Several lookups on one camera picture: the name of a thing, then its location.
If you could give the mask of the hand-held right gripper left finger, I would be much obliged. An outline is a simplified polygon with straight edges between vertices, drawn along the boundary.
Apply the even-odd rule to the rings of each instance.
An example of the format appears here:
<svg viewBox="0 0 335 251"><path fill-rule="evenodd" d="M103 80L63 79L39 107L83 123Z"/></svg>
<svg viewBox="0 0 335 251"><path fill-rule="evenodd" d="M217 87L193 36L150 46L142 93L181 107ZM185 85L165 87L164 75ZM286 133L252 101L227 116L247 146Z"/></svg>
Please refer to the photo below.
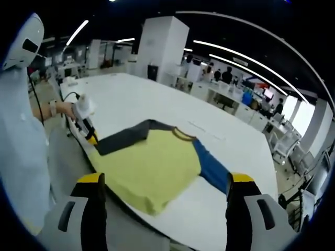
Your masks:
<svg viewBox="0 0 335 251"><path fill-rule="evenodd" d="M108 250L105 176L84 175L71 194L57 201L38 240L45 250Z"/></svg>

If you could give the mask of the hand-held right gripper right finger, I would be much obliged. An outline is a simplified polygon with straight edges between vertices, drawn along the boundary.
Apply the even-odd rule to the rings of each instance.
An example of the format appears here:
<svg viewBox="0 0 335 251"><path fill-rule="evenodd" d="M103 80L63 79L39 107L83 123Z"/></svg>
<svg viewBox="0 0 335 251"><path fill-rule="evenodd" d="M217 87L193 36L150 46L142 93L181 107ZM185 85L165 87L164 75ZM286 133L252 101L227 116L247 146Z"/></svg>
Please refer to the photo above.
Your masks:
<svg viewBox="0 0 335 251"><path fill-rule="evenodd" d="M229 173L226 250L285 250L297 233L287 212L247 174Z"/></svg>

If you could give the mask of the person's left hand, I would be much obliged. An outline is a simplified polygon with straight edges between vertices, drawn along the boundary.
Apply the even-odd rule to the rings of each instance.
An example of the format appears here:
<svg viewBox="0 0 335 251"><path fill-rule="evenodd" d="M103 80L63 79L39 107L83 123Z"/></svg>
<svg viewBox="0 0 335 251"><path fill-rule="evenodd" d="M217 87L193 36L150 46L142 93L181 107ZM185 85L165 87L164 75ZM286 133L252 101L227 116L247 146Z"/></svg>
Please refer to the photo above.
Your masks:
<svg viewBox="0 0 335 251"><path fill-rule="evenodd" d="M71 102L56 102L55 103L57 113L65 114L72 120L75 120L76 117L73 113L72 106L73 104Z"/></svg>

